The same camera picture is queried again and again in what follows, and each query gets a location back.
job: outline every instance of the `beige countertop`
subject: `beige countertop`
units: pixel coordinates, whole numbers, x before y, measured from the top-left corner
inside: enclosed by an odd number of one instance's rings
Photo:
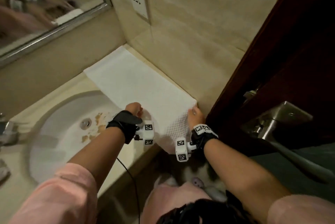
[[[127,44],[124,47],[139,60],[181,89],[133,48]],[[0,150],[0,158],[5,161],[11,171],[11,176],[0,187],[0,223],[7,223],[37,186],[37,183],[29,176],[27,158],[27,140],[29,140],[30,132],[36,126],[37,122],[48,111],[73,95],[97,90],[99,91],[98,87],[84,73],[81,73],[10,119],[18,124],[19,143],[14,146],[2,147]],[[136,141],[133,144],[142,145],[143,143]],[[146,152],[143,147],[136,145],[134,147],[137,151],[133,164],[140,157],[143,157]],[[100,189],[98,196],[101,196],[124,172],[125,169],[121,164],[116,162],[106,182]]]

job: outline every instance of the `backsplash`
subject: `backsplash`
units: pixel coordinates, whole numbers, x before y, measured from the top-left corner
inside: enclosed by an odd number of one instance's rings
[[[112,0],[127,42],[208,113],[276,0]]]
[[[126,42],[112,8],[0,69],[0,112],[18,114]]]

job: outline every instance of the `metal door handle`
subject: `metal door handle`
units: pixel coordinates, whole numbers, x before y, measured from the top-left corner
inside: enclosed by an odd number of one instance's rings
[[[252,119],[241,129],[248,133],[251,137],[260,138],[270,143],[283,157],[289,160],[303,174],[310,179],[319,183],[329,184],[335,183],[335,174],[302,156],[289,150],[273,136],[273,131],[277,124],[298,125],[312,120],[312,116],[307,112],[299,109],[293,104],[285,101],[279,106],[270,109],[255,119]]]

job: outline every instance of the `mirror frame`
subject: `mirror frame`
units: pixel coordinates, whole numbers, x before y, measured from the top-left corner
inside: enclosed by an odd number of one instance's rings
[[[61,24],[60,26],[45,32],[44,34],[22,44],[9,52],[0,55],[0,68],[47,44],[57,37],[73,30],[77,26],[107,11],[113,6],[111,0],[103,0],[103,3],[78,15],[77,17]]]

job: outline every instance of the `black cable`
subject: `black cable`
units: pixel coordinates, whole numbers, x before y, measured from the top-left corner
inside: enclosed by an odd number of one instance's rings
[[[130,175],[131,179],[134,182],[134,187],[135,187],[135,194],[136,194],[136,200],[137,200],[137,211],[138,211],[138,224],[140,224],[140,202],[138,199],[138,193],[137,193],[137,186],[136,186],[136,182],[135,179],[133,178],[133,176],[131,175],[131,173],[129,172],[129,170],[126,168],[125,165],[123,165],[123,163],[119,160],[119,158],[117,158],[117,160],[119,161],[119,163],[121,163],[121,165],[125,168],[125,170],[128,172],[128,174]]]

